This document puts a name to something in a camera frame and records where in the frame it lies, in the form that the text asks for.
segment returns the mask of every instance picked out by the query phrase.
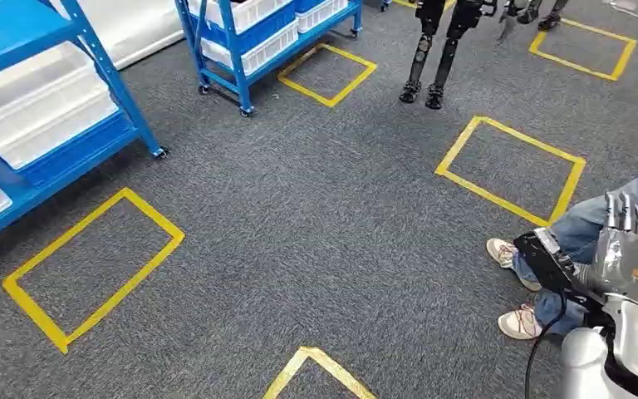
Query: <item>yellow floor marking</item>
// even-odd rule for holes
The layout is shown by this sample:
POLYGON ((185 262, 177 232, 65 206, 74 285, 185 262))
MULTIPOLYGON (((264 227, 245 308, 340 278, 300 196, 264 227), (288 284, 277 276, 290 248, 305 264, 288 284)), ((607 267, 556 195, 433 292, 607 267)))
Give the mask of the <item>yellow floor marking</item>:
POLYGON ((549 144, 542 143, 541 141, 534 139, 528 135, 524 135, 511 127, 505 126, 502 123, 490 119, 485 116, 474 116, 473 119, 468 123, 463 132, 459 135, 459 138, 456 139, 454 145, 449 149, 446 153, 446 156, 439 163, 434 171, 437 175, 442 175, 443 177, 453 181, 457 185, 461 185, 468 190, 473 191, 474 193, 484 197, 486 200, 489 200, 495 204, 502 206, 503 208, 523 217, 530 222, 540 225, 540 226, 548 226, 554 221, 556 221, 565 211, 568 206, 569 201, 571 201, 571 197, 573 196, 573 191, 576 189, 576 185, 578 184, 578 180, 581 178, 581 173, 583 172, 583 167, 586 165, 586 160, 581 157, 569 155, 568 153, 559 150, 558 148, 552 147, 549 144), (508 133, 514 137, 517 137, 519 140, 525 141, 531 145, 536 146, 546 152, 554 154, 563 158, 564 160, 568 160, 573 163, 571 174, 568 176, 566 184, 563 187, 561 194, 559 195, 558 201, 554 206, 552 214, 549 215, 548 219, 541 218, 532 214, 525 209, 520 208, 519 206, 498 197, 495 194, 488 192, 487 190, 475 185, 474 183, 455 175, 454 173, 449 171, 449 166, 451 162, 454 161, 456 155, 464 148, 466 141, 473 134, 478 125, 483 122, 487 123, 491 126, 497 127, 501 131, 508 133))
POLYGON ((67 353, 67 345, 72 341, 86 333, 89 329, 94 327, 108 312, 111 311, 126 295, 128 295, 133 289, 145 279, 150 272, 160 265, 160 263, 172 253, 172 251, 179 246, 179 243, 184 239, 184 233, 178 229, 174 224, 167 220, 162 214, 158 213, 150 204, 140 198, 133 190, 124 188, 116 193, 111 198, 107 199, 104 204, 99 205, 93 212, 88 214, 80 222, 72 226, 61 237, 53 241, 46 246, 39 254, 35 255, 32 259, 28 260, 20 268, 16 269, 11 275, 3 280, 3 287, 6 289, 11 298, 20 306, 23 311, 31 317, 33 322, 50 338, 55 346, 60 349, 62 353, 67 353), (75 329, 75 331, 67 336, 50 317, 47 316, 44 310, 35 303, 35 301, 20 288, 17 284, 19 278, 23 277, 26 273, 31 271, 45 258, 52 255, 62 245, 66 244, 75 235, 79 234, 86 226, 93 222, 96 218, 100 217, 104 212, 118 203, 120 200, 126 198, 133 205, 138 207, 145 215, 151 218, 157 223, 165 232, 167 232, 172 240, 168 242, 165 247, 158 252, 133 278, 128 280, 123 287, 114 293, 114 295, 107 299, 100 308, 98 308, 84 323, 75 329))
MULTIPOLYGON (((405 1, 405 0, 392 0, 392 2, 396 2, 397 4, 399 4, 401 6, 405 6, 405 7, 417 8, 416 1, 415 2, 408 2, 408 1, 405 1)), ((444 11, 448 10, 455 3, 456 3, 456 0, 448 0, 444 4, 444 11)))
POLYGON ((630 39, 629 37, 624 37, 612 32, 607 32, 607 31, 603 31, 602 29, 598 29, 597 27, 589 27, 587 25, 583 25, 580 22, 575 22, 575 21, 571 21, 568 19, 562 19, 563 23, 566 23, 567 25, 571 25, 573 27, 579 27, 581 29, 585 29, 587 31, 591 31, 591 32, 595 32, 607 37, 612 37, 614 39, 617 40, 622 40, 623 42, 626 43, 625 48, 622 50, 622 54, 620 55, 620 59, 617 61, 617 64, 615 64, 615 68, 613 68, 612 73, 604 73, 604 72, 598 72, 598 71, 593 71, 589 68, 586 68, 583 65, 579 65, 576 64, 574 62, 570 62, 567 60, 564 60, 562 58, 553 56, 551 54, 547 54, 545 52, 541 52, 539 50, 539 45, 542 44, 542 42, 544 42, 544 38, 546 37, 547 33, 546 32, 539 32, 535 37, 534 40, 532 41, 532 44, 529 46, 529 51, 533 54, 537 54, 540 57, 544 57, 547 58, 548 60, 552 60, 555 62, 558 62, 560 64, 563 64, 567 67, 571 67, 573 69, 576 69, 578 71, 582 71, 585 73, 590 73, 591 75, 594 76, 598 76, 600 78, 603 79, 608 79, 611 81, 617 81, 618 78, 620 78, 620 75, 622 75, 622 72, 625 70, 625 67, 627 67, 627 62, 630 60, 630 56, 632 55, 632 52, 635 50, 635 47, 637 46, 637 40, 635 39, 630 39))
POLYGON ((333 359, 328 357, 318 347, 299 347, 295 352, 292 359, 287 362, 285 368, 282 369, 280 374, 277 375, 275 381, 270 384, 270 387, 263 395, 263 399, 275 399, 280 395, 280 391, 287 386, 292 377, 297 373, 302 364, 311 358, 319 366, 322 366, 324 370, 328 371, 335 379, 337 379, 344 387, 353 392, 359 399, 376 399, 366 387, 358 382, 345 368, 333 359))
POLYGON ((349 52, 345 52, 343 50, 341 50, 340 48, 336 48, 334 46, 330 46, 328 44, 324 44, 324 43, 320 43, 317 44, 316 46, 314 46, 310 51, 308 51, 307 53, 305 53, 303 56, 299 57, 298 59, 295 60, 295 62, 291 63, 289 66, 287 66, 285 69, 283 69, 282 71, 280 71, 280 73, 277 74, 277 79, 279 79, 282 83, 290 86, 291 88, 301 92, 302 94, 306 95, 306 96, 310 96, 311 98, 321 102, 322 104, 324 104, 325 106, 330 106, 333 107, 336 104, 338 104, 341 100, 343 100, 346 96, 348 96, 348 93, 350 93, 351 91, 353 91, 353 89, 355 89, 356 87, 358 87, 358 85, 361 84, 362 81, 364 81, 371 73, 373 73, 373 71, 377 68, 378 66, 376 64, 374 64, 373 62, 364 60, 363 58, 360 58, 358 56, 355 56, 349 52), (297 67, 299 67, 304 61, 307 60, 307 58, 311 57, 312 54, 314 54, 315 52, 317 52, 318 48, 326 48, 327 50, 331 51, 331 52, 335 52, 336 54, 339 54, 341 56, 344 56, 352 61, 358 62, 359 64, 362 64, 364 66, 366 66, 366 69, 361 72, 358 76, 356 76, 356 78, 351 81, 351 83, 348 84, 348 86, 344 87, 341 91, 339 91, 338 94, 336 94, 335 96, 333 96, 333 98, 326 98, 320 94, 315 93, 314 91, 311 91, 309 89, 307 89, 306 87, 291 81, 287 78, 287 74, 289 74, 291 71, 294 71, 297 67))

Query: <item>jeans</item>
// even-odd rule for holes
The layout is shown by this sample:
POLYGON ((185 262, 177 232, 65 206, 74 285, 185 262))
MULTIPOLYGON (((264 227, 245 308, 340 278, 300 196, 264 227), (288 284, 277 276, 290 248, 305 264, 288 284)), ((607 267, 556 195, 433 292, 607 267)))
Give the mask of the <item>jeans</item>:
MULTIPOLYGON (((625 191, 638 204, 638 178, 612 194, 617 196, 625 191)), ((590 264, 595 256, 598 234, 606 222, 607 203, 603 195, 588 199, 570 208, 549 229, 557 237, 559 246, 565 254, 579 264, 590 264)), ((525 262, 521 254, 513 257, 513 269, 519 277, 537 281, 537 277, 525 262)), ((557 293, 542 290, 534 305, 534 316, 540 326, 552 321, 561 310, 561 299, 557 293)), ((574 302, 567 301, 566 313, 561 320, 549 329, 550 333, 566 335, 572 329, 580 327, 586 309, 574 302)))

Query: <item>black robot leg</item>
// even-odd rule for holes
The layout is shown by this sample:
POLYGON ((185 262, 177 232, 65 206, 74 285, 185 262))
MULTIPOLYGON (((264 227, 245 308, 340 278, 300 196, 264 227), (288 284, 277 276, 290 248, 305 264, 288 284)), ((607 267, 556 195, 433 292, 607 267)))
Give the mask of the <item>black robot leg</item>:
POLYGON ((429 85, 427 91, 427 101, 425 105, 433 110, 441 108, 444 99, 444 85, 449 78, 451 64, 454 63, 456 48, 459 46, 459 39, 469 29, 478 26, 480 17, 483 15, 480 8, 484 5, 483 0, 459 0, 451 16, 449 30, 446 31, 446 43, 444 51, 439 60, 439 69, 436 70, 434 83, 429 85))
POLYGON ((427 56, 431 49, 432 38, 432 35, 422 33, 420 42, 417 44, 415 58, 412 60, 410 78, 407 79, 405 86, 402 88, 402 94, 400 94, 400 100, 402 102, 413 103, 417 99, 417 93, 419 93, 422 88, 420 76, 422 75, 422 70, 425 68, 425 63, 427 62, 427 56))

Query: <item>black cable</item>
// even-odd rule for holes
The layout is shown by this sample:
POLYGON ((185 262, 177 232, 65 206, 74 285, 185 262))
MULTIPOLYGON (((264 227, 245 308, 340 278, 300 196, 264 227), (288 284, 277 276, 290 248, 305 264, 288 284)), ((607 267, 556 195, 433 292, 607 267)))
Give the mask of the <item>black cable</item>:
POLYGON ((537 340, 534 341, 534 345, 532 346, 532 351, 529 353, 529 360, 527 360, 527 371, 524 372, 524 399, 529 399, 529 374, 532 371, 532 363, 534 363, 534 354, 537 353, 537 348, 539 347, 539 344, 542 343, 542 338, 544 338, 544 335, 547 333, 547 331, 549 331, 549 328, 551 328, 554 324, 556 324, 559 320, 562 319, 563 315, 566 314, 566 298, 563 295, 563 291, 559 291, 559 298, 562 301, 562 306, 561 306, 561 310, 559 311, 559 314, 549 323, 547 323, 546 326, 544 326, 544 328, 542 328, 542 332, 539 334, 539 337, 537 337, 537 340))

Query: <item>shelf leg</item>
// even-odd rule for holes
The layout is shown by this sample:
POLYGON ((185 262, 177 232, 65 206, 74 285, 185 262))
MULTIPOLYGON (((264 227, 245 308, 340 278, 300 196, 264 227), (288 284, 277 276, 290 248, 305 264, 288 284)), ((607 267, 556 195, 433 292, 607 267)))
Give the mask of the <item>shelf leg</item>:
POLYGON ((233 14, 231 13, 230 0, 221 0, 219 2, 221 8, 221 19, 226 30, 226 43, 228 50, 231 52, 231 62, 233 63, 233 76, 236 78, 236 87, 238 87, 238 99, 241 103, 241 116, 250 116, 253 112, 251 105, 251 95, 248 89, 248 80, 243 70, 243 60, 241 59, 241 51, 238 49, 236 27, 233 24, 233 14))
POLYGON ((77 25, 81 37, 84 38, 86 45, 94 56, 94 63, 97 65, 99 72, 109 83, 109 88, 114 93, 116 100, 119 102, 119 106, 123 108, 130 118, 130 121, 133 122, 133 126, 135 126, 139 132, 140 138, 145 145, 148 146, 148 151, 150 151, 153 156, 160 156, 165 153, 165 149, 160 146, 160 143, 158 143, 150 131, 148 122, 143 117, 143 114, 140 113, 140 109, 135 104, 128 88, 126 88, 124 82, 121 80, 119 72, 114 67, 114 63, 111 62, 109 55, 106 54, 104 46, 101 44, 101 41, 99 41, 99 37, 94 33, 94 28, 89 23, 89 20, 86 19, 79 3, 76 0, 61 1, 62 6, 67 10, 71 20, 77 25))
POLYGON ((175 0, 174 5, 177 7, 177 13, 179 20, 182 22, 182 32, 184 38, 187 41, 190 55, 194 61, 194 67, 197 69, 197 75, 199 76, 199 92, 209 89, 211 81, 206 77, 202 71, 206 69, 206 63, 204 57, 202 57, 202 49, 199 46, 199 38, 194 30, 194 24, 192 23, 192 17, 189 15, 189 3, 186 0, 175 0))

